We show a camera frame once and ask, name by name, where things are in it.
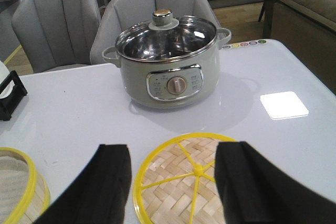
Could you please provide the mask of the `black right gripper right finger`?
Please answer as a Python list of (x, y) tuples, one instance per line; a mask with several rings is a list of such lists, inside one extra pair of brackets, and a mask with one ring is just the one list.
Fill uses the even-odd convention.
[(335, 223), (335, 203), (294, 180), (247, 142), (221, 142), (215, 181), (226, 223)]

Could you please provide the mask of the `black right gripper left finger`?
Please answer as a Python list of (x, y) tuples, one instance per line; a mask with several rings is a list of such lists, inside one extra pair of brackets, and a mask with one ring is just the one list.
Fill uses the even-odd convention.
[(123, 223), (131, 186), (124, 144), (101, 144), (90, 162), (36, 223)]

